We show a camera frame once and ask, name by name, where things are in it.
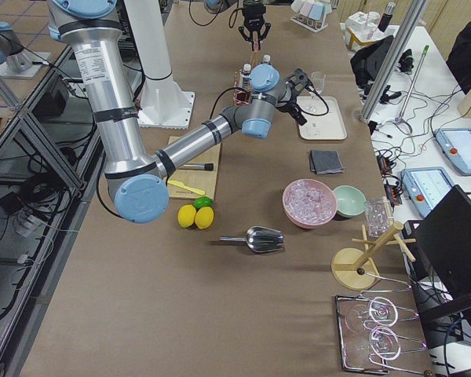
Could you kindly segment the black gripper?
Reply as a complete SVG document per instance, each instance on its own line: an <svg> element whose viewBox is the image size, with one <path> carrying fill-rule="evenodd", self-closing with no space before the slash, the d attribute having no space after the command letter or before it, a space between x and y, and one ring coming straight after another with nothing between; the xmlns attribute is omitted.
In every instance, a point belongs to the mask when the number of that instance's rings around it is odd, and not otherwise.
<svg viewBox="0 0 471 377"><path fill-rule="evenodd" d="M261 40L267 37L271 28L264 18L265 4L258 0L244 0L242 13L243 25L239 27L239 33L244 40L249 40L251 50L261 50Z"/></svg>
<svg viewBox="0 0 471 377"><path fill-rule="evenodd" d="M287 95L285 96L285 111L289 115L294 115L294 119L299 126L307 123L307 119L303 116L301 108L298 106L297 98L306 88L311 95L309 103L305 107L305 111L309 115L326 115L329 112L329 105L321 97L324 89L323 82L309 83L307 74L297 68L291 75L286 78Z"/></svg>

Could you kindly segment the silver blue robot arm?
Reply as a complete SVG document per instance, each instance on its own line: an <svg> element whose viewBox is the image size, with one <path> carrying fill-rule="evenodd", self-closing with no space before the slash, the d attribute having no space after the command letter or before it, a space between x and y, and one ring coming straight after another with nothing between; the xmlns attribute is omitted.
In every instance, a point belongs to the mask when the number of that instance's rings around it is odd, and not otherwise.
<svg viewBox="0 0 471 377"><path fill-rule="evenodd" d="M211 14L218 14L229 9L236 1L207 0L204 2L205 10ZM248 0L243 1L241 6L237 6L235 13L239 11L243 15L243 24L238 27L243 39L251 44L254 52L261 50L261 42L267 38L271 29L271 23L264 18L266 7L263 1Z"/></svg>
<svg viewBox="0 0 471 377"><path fill-rule="evenodd" d="M282 78L270 64L250 73L250 102L231 105L175 142L146 152L117 41L122 34L113 1L49 1L49 30L71 46L86 88L107 162L109 195L121 218L146 223L158 218L169 202L165 179L178 167L218 145L237 131L267 137L275 111L300 124L305 117L296 98L309 78L301 69Z"/></svg>

